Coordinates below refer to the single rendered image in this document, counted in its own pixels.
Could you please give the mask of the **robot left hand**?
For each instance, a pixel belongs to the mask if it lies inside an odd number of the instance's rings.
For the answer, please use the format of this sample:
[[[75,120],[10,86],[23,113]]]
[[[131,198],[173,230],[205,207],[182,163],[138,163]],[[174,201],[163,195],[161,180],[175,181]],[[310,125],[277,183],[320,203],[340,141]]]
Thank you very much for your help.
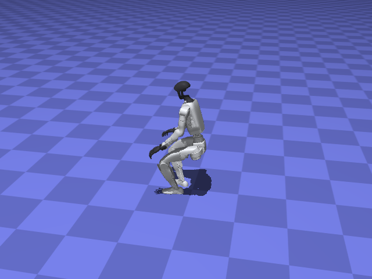
[[[154,154],[154,153],[156,153],[156,152],[158,152],[159,150],[164,150],[164,149],[166,149],[167,148],[167,146],[162,146],[161,144],[159,145],[159,146],[156,146],[156,147],[154,147],[151,151],[150,151],[150,153],[149,153],[149,157],[151,158],[152,157],[152,155]],[[152,158],[151,158],[152,159]]]

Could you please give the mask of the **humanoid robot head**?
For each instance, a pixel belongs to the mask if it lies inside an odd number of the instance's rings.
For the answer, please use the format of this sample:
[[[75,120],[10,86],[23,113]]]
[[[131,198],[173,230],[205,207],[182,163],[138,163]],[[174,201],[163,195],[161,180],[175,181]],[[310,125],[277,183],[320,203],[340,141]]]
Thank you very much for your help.
[[[184,99],[187,103],[193,102],[194,99],[190,98],[189,95],[184,95],[183,92],[190,87],[190,83],[187,81],[180,81],[174,86],[174,90],[177,91],[180,99]],[[180,94],[181,92],[181,94]],[[185,102],[184,102],[185,103]]]

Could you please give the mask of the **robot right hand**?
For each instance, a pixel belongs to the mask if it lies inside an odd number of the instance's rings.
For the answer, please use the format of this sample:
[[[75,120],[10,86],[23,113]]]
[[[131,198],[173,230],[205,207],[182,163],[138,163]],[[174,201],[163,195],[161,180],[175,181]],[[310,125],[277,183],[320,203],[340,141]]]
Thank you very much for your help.
[[[167,130],[167,131],[164,131],[164,132],[162,133],[162,136],[166,136],[166,134],[168,135],[168,133],[174,132],[175,130],[176,130],[175,128],[172,128],[172,129],[169,129],[169,130]]]

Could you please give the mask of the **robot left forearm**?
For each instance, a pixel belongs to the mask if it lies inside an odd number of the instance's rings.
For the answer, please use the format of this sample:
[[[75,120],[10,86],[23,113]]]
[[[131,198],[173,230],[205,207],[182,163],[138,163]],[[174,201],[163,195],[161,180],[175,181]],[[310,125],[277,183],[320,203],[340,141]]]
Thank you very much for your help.
[[[178,141],[178,137],[179,136],[180,136],[180,131],[179,130],[175,130],[175,132],[171,135],[171,137],[169,137],[167,140],[165,140],[165,142],[162,143],[162,146],[165,145],[168,148],[171,144],[173,144],[174,142]]]

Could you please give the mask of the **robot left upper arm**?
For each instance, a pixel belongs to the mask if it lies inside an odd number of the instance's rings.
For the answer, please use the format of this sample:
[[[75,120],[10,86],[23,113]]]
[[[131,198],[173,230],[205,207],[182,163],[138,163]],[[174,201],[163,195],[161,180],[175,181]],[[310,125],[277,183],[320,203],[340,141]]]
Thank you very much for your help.
[[[190,110],[189,106],[183,106],[179,111],[179,121],[178,121],[179,129],[177,129],[180,131],[179,137],[182,137],[184,135],[187,117],[189,116],[189,113],[190,113],[189,110]]]

